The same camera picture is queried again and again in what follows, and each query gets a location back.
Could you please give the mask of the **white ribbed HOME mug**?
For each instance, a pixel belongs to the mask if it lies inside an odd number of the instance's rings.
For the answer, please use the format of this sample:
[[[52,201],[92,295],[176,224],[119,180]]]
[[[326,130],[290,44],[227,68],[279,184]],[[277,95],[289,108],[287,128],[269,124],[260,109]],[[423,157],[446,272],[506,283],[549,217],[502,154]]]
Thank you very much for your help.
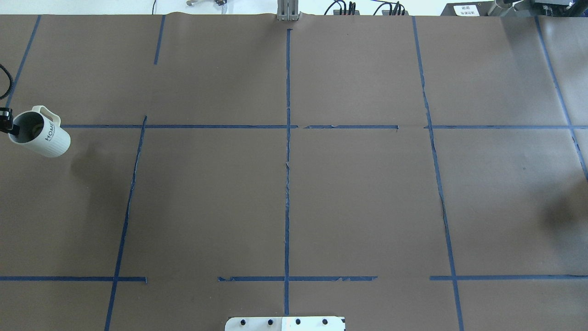
[[[43,105],[17,115],[8,137],[14,144],[48,158],[63,155],[71,145],[71,136],[61,128],[61,118]]]

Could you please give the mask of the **white mounting plate with bolts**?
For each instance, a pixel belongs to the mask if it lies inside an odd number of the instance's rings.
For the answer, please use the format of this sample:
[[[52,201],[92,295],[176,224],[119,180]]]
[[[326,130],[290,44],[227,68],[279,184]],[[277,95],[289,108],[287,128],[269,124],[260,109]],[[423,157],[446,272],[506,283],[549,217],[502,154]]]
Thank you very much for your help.
[[[338,316],[275,316],[229,318],[225,331],[345,331]]]

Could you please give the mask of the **black box with white label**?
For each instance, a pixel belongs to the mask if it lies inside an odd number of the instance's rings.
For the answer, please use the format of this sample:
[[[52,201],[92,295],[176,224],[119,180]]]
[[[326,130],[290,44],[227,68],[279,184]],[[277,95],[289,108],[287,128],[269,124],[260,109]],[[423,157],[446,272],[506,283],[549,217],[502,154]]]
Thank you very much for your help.
[[[484,17],[488,15],[488,11],[493,3],[493,1],[447,3],[441,11],[440,16]]]

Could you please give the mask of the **grey aluminium frame post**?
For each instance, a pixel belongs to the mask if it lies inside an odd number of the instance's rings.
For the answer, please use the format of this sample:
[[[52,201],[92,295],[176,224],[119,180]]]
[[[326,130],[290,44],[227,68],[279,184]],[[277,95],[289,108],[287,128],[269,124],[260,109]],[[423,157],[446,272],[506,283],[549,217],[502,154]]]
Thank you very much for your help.
[[[299,0],[278,0],[277,1],[277,20],[278,21],[298,21],[300,19]]]

